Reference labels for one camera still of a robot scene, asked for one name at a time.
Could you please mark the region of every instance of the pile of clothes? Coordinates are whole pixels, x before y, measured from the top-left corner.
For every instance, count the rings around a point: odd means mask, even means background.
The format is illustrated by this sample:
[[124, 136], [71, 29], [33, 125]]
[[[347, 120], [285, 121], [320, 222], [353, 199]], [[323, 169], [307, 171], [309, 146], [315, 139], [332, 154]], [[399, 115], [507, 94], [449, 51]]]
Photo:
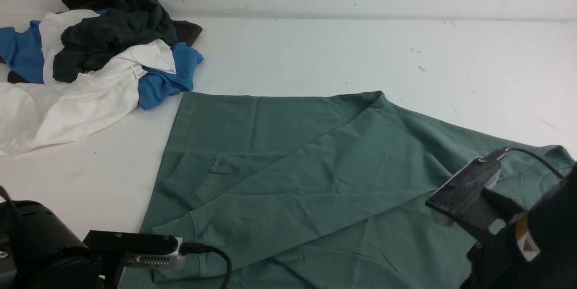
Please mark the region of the pile of clothes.
[[189, 92], [202, 28], [173, 21], [158, 0], [62, 0], [70, 9], [0, 28], [0, 156], [76, 141], [138, 105]]

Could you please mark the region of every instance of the t-shirt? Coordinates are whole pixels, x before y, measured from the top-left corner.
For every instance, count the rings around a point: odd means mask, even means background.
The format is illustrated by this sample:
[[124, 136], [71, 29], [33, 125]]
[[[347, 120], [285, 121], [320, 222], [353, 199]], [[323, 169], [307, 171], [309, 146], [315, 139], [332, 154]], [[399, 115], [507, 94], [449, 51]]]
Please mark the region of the t-shirt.
[[[220, 248], [231, 289], [447, 289], [474, 239], [437, 225], [431, 194], [472, 159], [521, 147], [567, 173], [562, 147], [530, 147], [400, 108], [382, 92], [183, 96], [142, 232]], [[557, 179], [523, 153], [496, 190], [530, 207]], [[224, 260], [126, 269], [121, 289], [219, 288]]]

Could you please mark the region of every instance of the crumpled clothing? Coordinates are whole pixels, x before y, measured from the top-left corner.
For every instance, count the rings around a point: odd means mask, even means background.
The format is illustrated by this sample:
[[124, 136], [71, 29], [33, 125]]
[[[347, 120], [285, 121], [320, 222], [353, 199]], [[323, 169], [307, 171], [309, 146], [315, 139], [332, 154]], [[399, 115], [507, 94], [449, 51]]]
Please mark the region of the crumpled clothing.
[[64, 49], [54, 57], [52, 76], [56, 81], [71, 83], [79, 73], [101, 69], [128, 47], [158, 39], [168, 45], [178, 41], [174, 25], [154, 13], [111, 9], [101, 16], [85, 18], [60, 36]]
[[184, 43], [177, 43], [171, 47], [171, 50], [176, 65], [176, 74], [145, 67], [148, 73], [138, 81], [138, 94], [140, 95], [138, 103], [144, 110], [152, 110], [168, 96], [192, 91], [194, 69], [204, 58], [198, 51], [187, 47]]
[[137, 106], [138, 79], [146, 74], [142, 66], [175, 73], [169, 46], [156, 40], [128, 48], [73, 83], [54, 81], [50, 63], [62, 47], [58, 31], [93, 15], [92, 10], [47, 14], [39, 24], [45, 84], [0, 83], [0, 156], [73, 142], [117, 122]]
[[44, 83], [39, 24], [40, 21], [30, 21], [30, 27], [22, 33], [12, 27], [0, 28], [0, 57], [18, 76], [35, 84]]

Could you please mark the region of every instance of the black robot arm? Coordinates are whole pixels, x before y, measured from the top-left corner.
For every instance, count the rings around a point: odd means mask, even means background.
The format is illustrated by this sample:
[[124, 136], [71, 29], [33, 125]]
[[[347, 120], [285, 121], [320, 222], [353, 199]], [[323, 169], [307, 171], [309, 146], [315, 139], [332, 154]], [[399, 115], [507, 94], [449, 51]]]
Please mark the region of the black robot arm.
[[[505, 148], [476, 158], [426, 202], [437, 223], [456, 223], [477, 240], [461, 289], [577, 288], [577, 164], [563, 177], [538, 157], [561, 180], [526, 210], [490, 190], [511, 150], [529, 153]], [[497, 219], [505, 227], [493, 235]]]

